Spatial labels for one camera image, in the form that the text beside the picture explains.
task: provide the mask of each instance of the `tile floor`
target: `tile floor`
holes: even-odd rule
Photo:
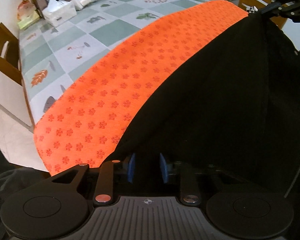
[[[32,130],[0,106],[0,149],[6,159],[17,165],[47,171],[34,146]]]

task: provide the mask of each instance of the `orange fabric with floral pattern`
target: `orange fabric with floral pattern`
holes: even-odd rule
[[[34,141],[51,175],[82,162],[100,166],[149,96],[246,16],[230,2],[206,2],[158,19],[99,60],[36,125]]]

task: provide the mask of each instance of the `checkered tablecloth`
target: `checkered tablecloth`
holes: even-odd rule
[[[99,0],[54,28],[40,20],[19,36],[34,122],[111,49],[156,19],[209,0]]]

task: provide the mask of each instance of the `tissue box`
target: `tissue box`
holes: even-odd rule
[[[72,3],[66,1],[59,1],[60,8],[50,12],[48,7],[42,11],[46,21],[53,27],[57,27],[65,21],[77,15],[77,11]]]

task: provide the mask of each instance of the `black cloth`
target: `black cloth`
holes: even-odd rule
[[[25,167],[16,169],[0,151],[0,208],[4,200],[11,194],[43,179],[41,171]],[[8,239],[8,235],[0,219],[0,240],[2,239]]]
[[[164,153],[194,167],[221,166],[282,195],[300,193],[300,51],[273,22],[250,14],[154,92],[106,161],[133,152],[140,192],[156,189]],[[291,199],[296,210],[299,197]]]

